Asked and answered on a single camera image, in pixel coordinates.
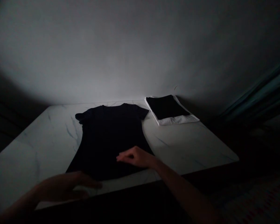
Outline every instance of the curtain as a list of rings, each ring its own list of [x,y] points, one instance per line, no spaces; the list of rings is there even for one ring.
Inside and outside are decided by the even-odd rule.
[[[280,65],[219,115],[213,128],[240,125],[257,127],[280,114]]]

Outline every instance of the black t-shirt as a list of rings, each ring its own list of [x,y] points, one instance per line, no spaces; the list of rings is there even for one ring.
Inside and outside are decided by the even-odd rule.
[[[149,111],[137,105],[99,106],[76,114],[82,124],[79,149],[67,172],[83,171],[95,180],[109,180],[143,170],[117,162],[120,152],[138,146],[153,155],[142,131]]]

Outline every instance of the person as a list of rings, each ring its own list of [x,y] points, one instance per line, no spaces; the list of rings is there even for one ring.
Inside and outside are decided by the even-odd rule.
[[[117,162],[125,162],[138,167],[154,169],[195,223],[222,222],[219,213],[198,189],[155,156],[134,146],[127,151],[121,152],[116,157],[116,160]],[[100,182],[91,179],[82,172],[65,173],[50,177],[33,187],[11,207],[6,209],[0,215],[0,223],[25,217],[41,201],[61,202],[87,198],[87,192],[73,190],[77,185],[89,188],[102,187]]]

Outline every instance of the dark fabric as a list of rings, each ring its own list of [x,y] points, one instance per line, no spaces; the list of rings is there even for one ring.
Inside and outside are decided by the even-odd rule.
[[[137,105],[99,106],[76,119],[82,124],[80,147],[66,172],[83,171],[95,180],[109,180],[143,170],[117,162],[120,152],[139,146],[153,155],[142,131],[149,111]]]
[[[177,117],[181,115],[190,115],[189,112],[184,110],[173,98],[172,95],[160,98],[146,98],[151,110],[154,112],[158,120],[168,117]]]

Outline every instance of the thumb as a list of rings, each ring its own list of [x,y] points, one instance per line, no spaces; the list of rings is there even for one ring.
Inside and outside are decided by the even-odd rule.
[[[89,195],[84,190],[68,191],[68,192],[64,193],[64,195],[62,196],[62,199],[64,201],[78,200],[78,199],[87,199],[87,198],[89,198]]]

